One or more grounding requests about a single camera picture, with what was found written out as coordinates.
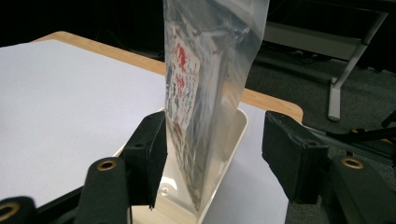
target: wooden table edge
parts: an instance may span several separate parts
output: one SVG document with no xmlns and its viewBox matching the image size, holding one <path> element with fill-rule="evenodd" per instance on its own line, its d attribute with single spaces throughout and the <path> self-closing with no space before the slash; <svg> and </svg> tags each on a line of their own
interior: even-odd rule
<svg viewBox="0 0 396 224">
<path fill-rule="evenodd" d="M 58 41 L 62 41 L 64 43 L 89 50 L 91 52 L 95 52 L 98 54 L 105 55 L 107 57 L 119 60 L 124 63 L 132 64 L 151 72 L 165 75 L 165 63 L 159 62 L 130 51 L 126 51 L 123 49 L 118 49 L 111 47 L 106 44 L 99 43 L 94 40 L 90 40 L 88 38 L 73 35 L 64 31 L 55 32 L 41 38 L 38 38 L 36 41 L 43 40 L 51 40 L 55 39 Z M 279 112 L 285 115 L 292 117 L 298 122 L 302 123 L 303 121 L 303 110 L 294 103 L 287 102 L 281 99 L 277 99 L 275 97 L 265 95 L 256 91 L 245 89 L 242 94 L 242 102 L 254 105 L 258 108 L 264 110 L 270 110 Z"/>
</svg>

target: metal frame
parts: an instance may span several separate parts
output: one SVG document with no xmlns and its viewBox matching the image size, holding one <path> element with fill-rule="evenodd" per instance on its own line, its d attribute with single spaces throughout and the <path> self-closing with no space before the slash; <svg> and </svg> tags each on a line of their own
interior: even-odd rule
<svg viewBox="0 0 396 224">
<path fill-rule="evenodd" d="M 377 13 L 378 16 L 374 24 L 362 40 L 269 21 L 266 23 L 265 41 L 348 60 L 343 74 L 339 78 L 333 77 L 331 80 L 328 111 L 328 119 L 331 121 L 338 121 L 341 117 L 341 87 L 388 16 L 386 12 Z"/>
</svg>

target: clear plastic bag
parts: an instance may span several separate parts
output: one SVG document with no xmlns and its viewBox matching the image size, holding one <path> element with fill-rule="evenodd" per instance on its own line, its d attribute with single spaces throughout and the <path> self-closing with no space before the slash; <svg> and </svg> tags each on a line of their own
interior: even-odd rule
<svg viewBox="0 0 396 224">
<path fill-rule="evenodd" d="M 260 0 L 164 0 L 166 124 L 198 211 L 263 38 Z"/>
</svg>

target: metal ring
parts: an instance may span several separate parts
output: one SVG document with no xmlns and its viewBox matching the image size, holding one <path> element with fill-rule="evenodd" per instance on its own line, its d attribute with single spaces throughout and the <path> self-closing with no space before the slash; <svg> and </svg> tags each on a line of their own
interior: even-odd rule
<svg viewBox="0 0 396 224">
<path fill-rule="evenodd" d="M 7 220 L 9 217 L 14 216 L 20 210 L 20 205 L 15 202 L 3 203 L 0 204 L 0 211 L 3 209 L 8 209 L 8 211 L 0 215 L 0 221 Z"/>
<path fill-rule="evenodd" d="M 115 161 L 108 160 L 108 161 L 102 161 L 101 163 L 98 164 L 96 168 L 100 171 L 108 171 L 116 166 L 117 163 Z"/>
<path fill-rule="evenodd" d="M 341 162 L 349 168 L 353 168 L 353 169 L 357 169 L 357 170 L 364 168 L 363 163 L 361 163 L 361 161 L 358 161 L 355 159 L 343 158 L 343 159 L 341 159 Z"/>
</svg>

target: white table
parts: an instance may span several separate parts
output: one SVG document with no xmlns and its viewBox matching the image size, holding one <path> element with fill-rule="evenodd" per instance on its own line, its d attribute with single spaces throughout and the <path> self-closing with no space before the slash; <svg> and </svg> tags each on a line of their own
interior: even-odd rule
<svg viewBox="0 0 396 224">
<path fill-rule="evenodd" d="M 0 200 L 40 206 L 82 186 L 164 96 L 163 76 L 56 40 L 0 49 Z M 204 223 L 284 223 L 288 199 L 262 159 L 265 111 L 239 107 L 249 125 Z"/>
</svg>

